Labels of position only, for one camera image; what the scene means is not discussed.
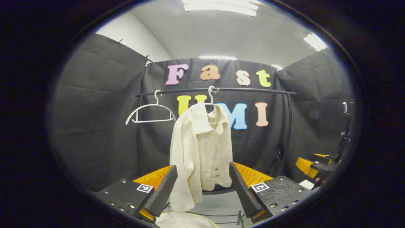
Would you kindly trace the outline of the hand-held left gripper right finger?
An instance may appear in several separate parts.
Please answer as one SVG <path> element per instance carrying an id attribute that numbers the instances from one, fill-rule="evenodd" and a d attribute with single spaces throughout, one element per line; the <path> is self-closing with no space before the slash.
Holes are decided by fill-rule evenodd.
<path id="1" fill-rule="evenodd" d="M 283 214 L 313 194 L 286 176 L 273 178 L 233 161 L 229 164 L 229 175 L 245 217 L 252 223 Z"/>

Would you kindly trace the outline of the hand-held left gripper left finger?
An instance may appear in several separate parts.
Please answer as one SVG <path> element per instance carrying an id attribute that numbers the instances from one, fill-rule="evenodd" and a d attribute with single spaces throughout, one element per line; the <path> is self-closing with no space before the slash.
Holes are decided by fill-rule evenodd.
<path id="1" fill-rule="evenodd" d="M 155 222 L 166 208 L 177 177 L 176 166 L 169 165 L 135 180 L 120 179 L 95 196 L 122 213 Z"/>

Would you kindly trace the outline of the cream button shirt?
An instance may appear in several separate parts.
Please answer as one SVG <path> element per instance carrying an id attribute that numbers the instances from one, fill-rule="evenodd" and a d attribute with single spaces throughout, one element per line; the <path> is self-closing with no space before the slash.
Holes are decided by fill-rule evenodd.
<path id="1" fill-rule="evenodd" d="M 176 120 L 170 146 L 170 165 L 177 180 L 169 202 L 173 211 L 190 211 L 203 200 L 203 191 L 232 184 L 229 165 L 233 161 L 231 129 L 227 111 L 218 104 L 208 112 L 198 103 Z"/>

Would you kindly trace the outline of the white plastic hanger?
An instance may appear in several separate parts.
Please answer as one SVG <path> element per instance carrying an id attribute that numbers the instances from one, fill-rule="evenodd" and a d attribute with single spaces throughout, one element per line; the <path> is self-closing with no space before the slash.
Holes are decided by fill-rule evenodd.
<path id="1" fill-rule="evenodd" d="M 208 123 L 211 124 L 218 124 L 220 120 L 220 109 L 218 108 L 218 105 L 214 104 L 214 97 L 212 93 L 216 93 L 213 91 L 215 87 L 209 86 L 208 87 L 208 95 L 210 98 L 210 101 L 208 103 L 204 103 L 205 111 L 207 113 L 207 118 L 208 118 Z M 208 106 L 211 106 L 213 108 L 212 112 L 209 112 Z"/>
<path id="2" fill-rule="evenodd" d="M 155 103 L 155 104 L 141 105 L 141 106 L 139 106 L 138 108 L 136 108 L 134 111 L 132 111 L 132 112 L 128 115 L 128 117 L 127 117 L 127 119 L 126 119 L 126 121 L 125 121 L 125 125 L 128 125 L 129 122 L 132 122 L 132 123 L 157 123 L 157 122 L 176 121 L 177 119 L 176 119 L 174 113 L 173 113 L 168 107 L 159 104 L 158 92 L 161 92 L 161 90 L 156 90 L 156 91 L 154 92 L 154 94 L 153 94 L 153 95 L 154 95 L 154 98 L 155 98 L 155 100 L 156 100 L 156 103 Z M 140 121 L 140 120 L 139 120 L 139 111 L 140 111 L 141 109 L 149 108 L 149 107 L 158 107 L 158 108 L 163 108 L 163 109 L 169 111 L 169 118 L 168 118 L 168 119 L 158 119 L 158 120 Z"/>

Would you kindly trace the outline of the black clothes rack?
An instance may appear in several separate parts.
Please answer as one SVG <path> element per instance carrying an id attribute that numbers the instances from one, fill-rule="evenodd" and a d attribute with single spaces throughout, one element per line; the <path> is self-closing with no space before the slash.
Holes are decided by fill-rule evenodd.
<path id="1" fill-rule="evenodd" d="M 282 158 L 281 166 L 285 164 L 285 153 L 288 152 L 292 131 L 292 106 L 290 101 L 290 95 L 295 95 L 294 92 L 286 92 L 279 90 L 268 89 L 250 89 L 250 88 L 226 88 L 215 87 L 214 92 L 227 91 L 227 92 L 257 92 L 257 93 L 271 93 L 278 95 L 285 95 L 287 97 L 288 104 L 288 133 L 286 142 L 282 146 Z M 158 95 L 170 94 L 170 93 L 184 93 L 184 92 L 208 92 L 208 88 L 195 88 L 195 89 L 176 89 L 169 91 L 158 92 Z M 154 93 L 142 93 L 136 95 L 136 97 L 142 98 L 143 96 L 150 96 Z M 272 203 L 268 206 L 265 202 L 264 193 L 269 193 L 271 188 L 267 187 L 264 181 L 263 183 L 247 186 L 246 181 L 250 180 L 250 176 L 246 174 L 247 167 L 231 162 L 231 178 L 234 181 L 234 187 L 238 193 L 238 197 L 242 206 L 244 207 L 245 215 L 241 217 L 242 221 L 250 221 L 252 224 L 269 219 L 272 216 L 284 211 L 284 209 L 275 209 L 278 206 L 277 203 Z"/>

